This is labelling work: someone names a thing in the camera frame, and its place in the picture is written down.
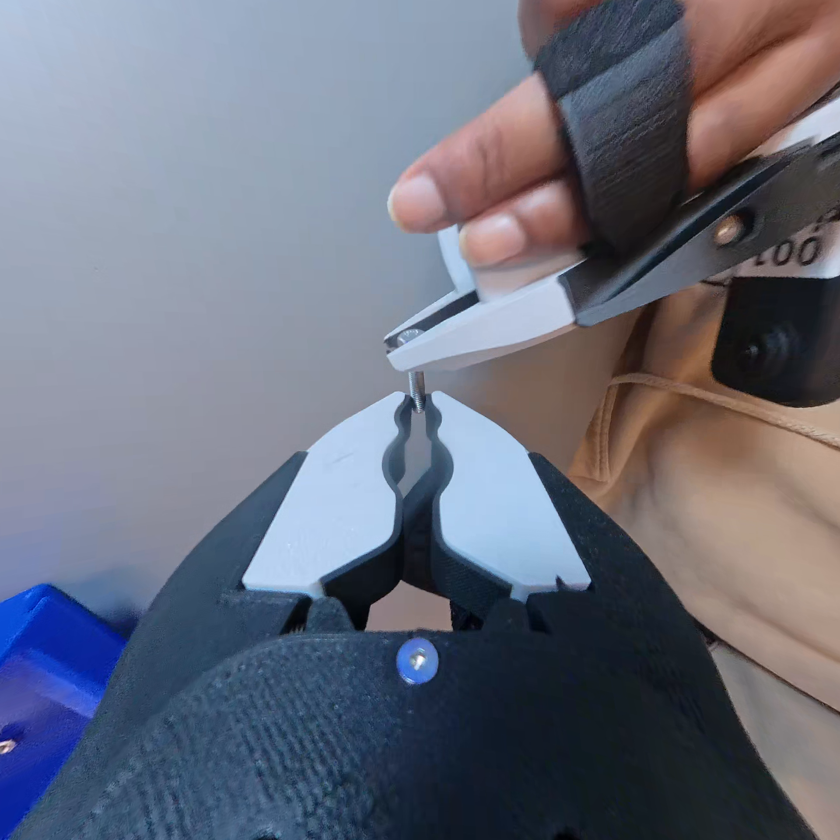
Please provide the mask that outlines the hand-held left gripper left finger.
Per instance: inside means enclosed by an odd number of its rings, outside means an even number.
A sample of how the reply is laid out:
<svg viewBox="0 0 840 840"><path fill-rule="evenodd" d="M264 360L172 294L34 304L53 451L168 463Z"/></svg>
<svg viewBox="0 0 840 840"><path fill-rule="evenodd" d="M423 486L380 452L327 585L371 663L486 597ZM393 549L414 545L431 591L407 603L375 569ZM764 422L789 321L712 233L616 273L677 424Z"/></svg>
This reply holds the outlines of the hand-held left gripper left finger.
<svg viewBox="0 0 840 840"><path fill-rule="evenodd" d="M345 419L306 452L246 569L249 591L319 599L398 535L402 505L391 456L409 424L409 401L394 392Z"/></svg>

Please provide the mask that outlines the person's torso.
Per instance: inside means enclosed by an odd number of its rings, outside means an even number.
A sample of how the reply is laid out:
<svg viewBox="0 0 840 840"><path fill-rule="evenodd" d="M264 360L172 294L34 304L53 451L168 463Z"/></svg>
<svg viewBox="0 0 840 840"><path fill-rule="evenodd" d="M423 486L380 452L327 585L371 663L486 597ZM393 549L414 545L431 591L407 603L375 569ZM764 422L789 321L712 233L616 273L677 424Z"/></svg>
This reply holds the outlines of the person's torso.
<svg viewBox="0 0 840 840"><path fill-rule="evenodd" d="M713 381L728 289L637 320L570 477L658 567L762 760L819 838L839 835L839 408Z"/></svg>

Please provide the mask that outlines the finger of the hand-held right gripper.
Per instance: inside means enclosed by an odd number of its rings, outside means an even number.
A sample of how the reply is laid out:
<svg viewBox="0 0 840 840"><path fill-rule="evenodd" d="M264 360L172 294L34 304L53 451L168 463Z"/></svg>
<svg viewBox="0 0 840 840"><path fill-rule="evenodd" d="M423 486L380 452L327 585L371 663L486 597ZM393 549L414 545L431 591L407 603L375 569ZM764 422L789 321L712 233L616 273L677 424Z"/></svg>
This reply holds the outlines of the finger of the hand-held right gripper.
<svg viewBox="0 0 840 840"><path fill-rule="evenodd" d="M475 268L463 257L458 226L447 227L437 233L444 265L454 290L442 302L449 304L470 294L480 302L515 298L545 298L568 306L568 293L560 278L585 261L579 250L550 252L548 257L501 268Z"/></svg>
<svg viewBox="0 0 840 840"><path fill-rule="evenodd" d="M385 354L399 372L457 371L525 350L574 329L574 310L545 298L480 302L476 294L450 302L440 298L385 337ZM396 336L422 329L400 349Z"/></svg>

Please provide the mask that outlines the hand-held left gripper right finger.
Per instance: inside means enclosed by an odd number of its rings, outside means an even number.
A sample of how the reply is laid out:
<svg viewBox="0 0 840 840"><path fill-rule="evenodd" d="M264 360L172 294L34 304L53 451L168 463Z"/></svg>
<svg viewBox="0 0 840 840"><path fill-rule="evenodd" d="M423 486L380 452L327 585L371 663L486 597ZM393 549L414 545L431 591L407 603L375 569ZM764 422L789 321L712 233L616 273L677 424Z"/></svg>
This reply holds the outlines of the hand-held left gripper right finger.
<svg viewBox="0 0 840 840"><path fill-rule="evenodd" d="M442 471L434 534L449 581L438 587L458 603L587 590L591 576L528 450L443 392L428 397L427 420Z"/></svg>

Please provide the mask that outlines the person's right hand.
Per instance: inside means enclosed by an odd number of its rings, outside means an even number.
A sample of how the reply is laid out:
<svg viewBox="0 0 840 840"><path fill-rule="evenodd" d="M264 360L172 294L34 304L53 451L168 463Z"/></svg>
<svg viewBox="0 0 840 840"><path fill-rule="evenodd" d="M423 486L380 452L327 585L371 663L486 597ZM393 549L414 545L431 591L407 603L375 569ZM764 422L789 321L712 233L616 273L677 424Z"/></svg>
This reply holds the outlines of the person's right hand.
<svg viewBox="0 0 840 840"><path fill-rule="evenodd" d="M689 193L698 193L827 94L839 77L838 1L684 2L692 67ZM397 179L388 213L409 234L457 225L478 268L589 238L560 115L532 74Z"/></svg>

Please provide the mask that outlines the blue plastic bin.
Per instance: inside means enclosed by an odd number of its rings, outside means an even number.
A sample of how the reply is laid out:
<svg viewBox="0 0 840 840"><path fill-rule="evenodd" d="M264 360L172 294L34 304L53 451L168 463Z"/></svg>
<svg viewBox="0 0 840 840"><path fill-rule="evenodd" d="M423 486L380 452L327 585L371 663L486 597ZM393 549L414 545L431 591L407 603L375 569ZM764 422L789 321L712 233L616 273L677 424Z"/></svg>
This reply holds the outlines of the blue plastic bin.
<svg viewBox="0 0 840 840"><path fill-rule="evenodd" d="M126 640L50 584L1 603L1 838L77 746Z"/></svg>

